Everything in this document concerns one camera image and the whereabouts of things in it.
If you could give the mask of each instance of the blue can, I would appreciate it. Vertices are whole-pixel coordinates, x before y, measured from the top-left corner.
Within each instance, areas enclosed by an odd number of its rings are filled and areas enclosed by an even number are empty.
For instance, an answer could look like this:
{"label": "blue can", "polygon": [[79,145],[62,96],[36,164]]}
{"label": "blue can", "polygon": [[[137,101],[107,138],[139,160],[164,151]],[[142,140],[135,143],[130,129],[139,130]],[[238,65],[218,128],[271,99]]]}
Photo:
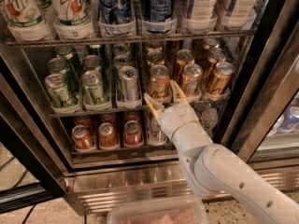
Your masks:
{"label": "blue can", "polygon": [[106,24],[125,24],[131,19],[131,0],[100,0],[103,22]]}
{"label": "blue can", "polygon": [[171,21],[175,0],[141,0],[145,21]]}
{"label": "blue can", "polygon": [[290,133],[296,129],[299,123],[299,107],[289,105],[284,112],[284,120],[279,126],[279,130],[283,133]]}

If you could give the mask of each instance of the refrigerator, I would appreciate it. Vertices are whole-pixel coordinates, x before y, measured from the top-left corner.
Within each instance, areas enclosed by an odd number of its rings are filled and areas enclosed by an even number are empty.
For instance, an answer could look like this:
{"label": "refrigerator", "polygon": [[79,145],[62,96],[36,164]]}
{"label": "refrigerator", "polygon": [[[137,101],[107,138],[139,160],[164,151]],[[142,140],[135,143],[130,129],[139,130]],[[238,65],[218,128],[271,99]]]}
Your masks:
{"label": "refrigerator", "polygon": [[[2,190],[0,212],[64,197],[83,216],[133,201],[192,193],[174,145],[148,144],[144,101],[133,108],[141,113],[143,146],[125,147],[121,140],[121,147],[114,150],[74,149],[71,132],[75,117],[99,120],[102,114],[116,113],[122,127],[124,112],[132,108],[115,104],[117,87],[111,85],[113,102],[108,109],[55,113],[44,80],[49,74],[48,61],[62,46],[72,46],[82,56],[89,45],[127,43],[135,48],[142,71],[141,48],[146,42],[182,41],[189,48],[193,40],[220,39],[235,65],[230,93],[225,99],[199,100],[192,106],[199,112],[207,106],[217,109],[218,122],[209,133],[214,143],[230,148],[276,188],[298,189],[299,125],[287,133],[279,127],[272,130],[290,105],[299,106],[298,8],[298,0],[258,0],[256,19],[246,30],[142,35],[137,28],[130,36],[30,42],[7,35],[7,20],[2,16],[0,142],[36,181]],[[145,90],[143,82],[140,87]],[[227,196],[223,192],[217,198]]]}

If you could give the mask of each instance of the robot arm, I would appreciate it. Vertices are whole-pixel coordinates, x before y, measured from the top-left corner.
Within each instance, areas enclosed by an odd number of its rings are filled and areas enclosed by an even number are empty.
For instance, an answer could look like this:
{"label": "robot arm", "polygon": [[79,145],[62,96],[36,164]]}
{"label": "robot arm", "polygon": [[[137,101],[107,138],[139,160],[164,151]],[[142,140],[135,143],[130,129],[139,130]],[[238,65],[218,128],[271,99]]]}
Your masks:
{"label": "robot arm", "polygon": [[264,181],[232,151],[213,144],[188,103],[163,109],[147,94],[145,100],[163,110],[153,114],[176,146],[183,173],[194,194],[208,198],[226,191],[265,223],[299,223],[298,203]]}

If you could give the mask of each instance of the open refrigerator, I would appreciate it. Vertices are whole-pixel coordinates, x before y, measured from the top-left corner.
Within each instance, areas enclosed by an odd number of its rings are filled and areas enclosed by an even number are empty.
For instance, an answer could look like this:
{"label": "open refrigerator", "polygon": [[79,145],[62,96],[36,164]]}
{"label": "open refrigerator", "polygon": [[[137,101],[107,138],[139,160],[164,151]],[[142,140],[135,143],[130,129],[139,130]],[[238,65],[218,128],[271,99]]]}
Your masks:
{"label": "open refrigerator", "polygon": [[[192,106],[199,116],[207,107],[217,110],[218,123],[209,133],[214,143],[230,148],[278,189],[298,189],[299,125],[290,133],[279,128],[269,133],[289,105],[299,106],[298,1],[258,0],[253,24],[233,31],[198,32],[196,26],[185,31],[185,20],[178,12],[178,24],[170,24],[175,31],[157,35],[143,32],[148,24],[142,21],[138,1],[132,4],[136,24],[129,36],[107,36],[107,28],[100,23],[102,35],[97,37],[18,41],[7,36],[7,21],[2,17],[0,141],[38,182],[2,191],[1,212],[64,196],[79,215],[88,215],[133,201],[192,194],[174,145],[167,140],[158,145],[150,142],[150,114],[142,99],[147,91],[143,53],[150,41],[177,42],[189,49],[193,40],[218,38],[235,66],[229,93],[217,101],[203,95]],[[108,107],[55,112],[44,85],[55,49],[72,46],[83,60],[87,46],[103,44],[111,67],[113,45],[120,43],[134,48],[140,100],[124,105],[115,85],[117,78],[109,69]],[[124,114],[132,110],[140,113],[143,128],[142,145],[136,147],[122,140]],[[71,138],[74,118],[88,116],[99,122],[108,113],[117,115],[120,147],[102,149],[96,141],[95,150],[78,152]]]}

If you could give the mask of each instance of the beverage cooler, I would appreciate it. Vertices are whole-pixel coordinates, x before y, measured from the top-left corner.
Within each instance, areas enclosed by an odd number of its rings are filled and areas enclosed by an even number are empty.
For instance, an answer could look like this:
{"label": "beverage cooler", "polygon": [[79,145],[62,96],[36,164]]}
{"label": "beverage cooler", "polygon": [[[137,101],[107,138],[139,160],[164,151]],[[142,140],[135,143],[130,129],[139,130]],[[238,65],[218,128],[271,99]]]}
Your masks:
{"label": "beverage cooler", "polygon": [[298,189],[298,0],[74,0],[71,19],[63,0],[13,1],[0,0],[0,142],[35,181],[2,190],[1,212],[191,194],[144,100],[172,105],[170,79],[214,143]]}

